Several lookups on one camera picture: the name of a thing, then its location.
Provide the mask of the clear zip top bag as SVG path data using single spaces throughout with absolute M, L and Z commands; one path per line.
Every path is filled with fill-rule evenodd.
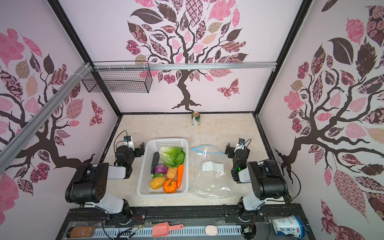
M 231 193 L 232 178 L 227 155 L 212 145 L 192 149 L 195 195 L 205 199 L 226 199 Z

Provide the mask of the yellow potato toy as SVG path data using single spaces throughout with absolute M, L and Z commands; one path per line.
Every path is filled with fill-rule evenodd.
M 157 189 L 160 189 L 163 187 L 165 181 L 167 179 L 165 177 L 155 177 L 152 179 L 152 181 L 150 182 L 150 188 L 152 190 L 157 190 Z

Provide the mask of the white plastic perforated basket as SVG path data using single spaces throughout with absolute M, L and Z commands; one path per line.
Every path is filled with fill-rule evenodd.
M 155 139 L 146 146 L 137 194 L 143 198 L 185 195 L 189 189 L 189 144 L 186 139 Z

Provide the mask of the brown wrinkled bread toy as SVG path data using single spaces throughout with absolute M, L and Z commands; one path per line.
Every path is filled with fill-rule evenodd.
M 177 174 L 178 174 L 178 168 L 168 168 L 168 171 L 167 171 L 167 179 L 176 179 L 177 177 Z

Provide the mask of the orange pumpkin toy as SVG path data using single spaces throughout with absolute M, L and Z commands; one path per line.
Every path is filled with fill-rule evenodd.
M 178 183 L 173 179 L 168 179 L 163 184 L 163 190 L 166 194 L 173 194 L 178 189 Z

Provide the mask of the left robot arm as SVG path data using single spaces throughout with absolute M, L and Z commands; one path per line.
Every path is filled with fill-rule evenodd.
M 144 153 L 144 143 L 138 148 L 132 148 L 132 145 L 128 144 L 116 149 L 115 166 L 109 163 L 82 164 L 66 189 L 66 201 L 78 205 L 90 205 L 108 215 L 130 219 L 132 213 L 128 201 L 109 193 L 107 181 L 129 179 L 133 171 L 133 161 Z

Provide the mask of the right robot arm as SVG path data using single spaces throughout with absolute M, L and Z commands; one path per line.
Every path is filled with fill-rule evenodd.
M 285 203 L 289 194 L 277 162 L 264 160 L 249 162 L 250 150 L 244 139 L 239 139 L 235 147 L 226 146 L 225 155 L 232 159 L 231 176 L 238 184 L 250 183 L 252 191 L 238 202 L 238 214 L 259 211 L 268 202 Z

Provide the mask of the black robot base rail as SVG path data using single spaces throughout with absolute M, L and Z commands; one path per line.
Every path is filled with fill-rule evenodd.
M 88 227 L 94 230 L 91 240 L 152 240 L 153 227 L 168 223 L 170 227 L 184 227 L 170 231 L 165 240 L 209 240 L 205 231 L 208 226 L 218 229 L 214 240 L 282 240 L 283 236 L 275 234 L 272 220 L 295 216 L 305 225 L 304 238 L 315 239 L 300 204 L 264 205 L 251 212 L 241 211 L 236 205 L 132 207 L 131 213 L 131 219 L 124 222 L 95 208 L 71 209 L 56 238 L 69 240 L 76 227 Z

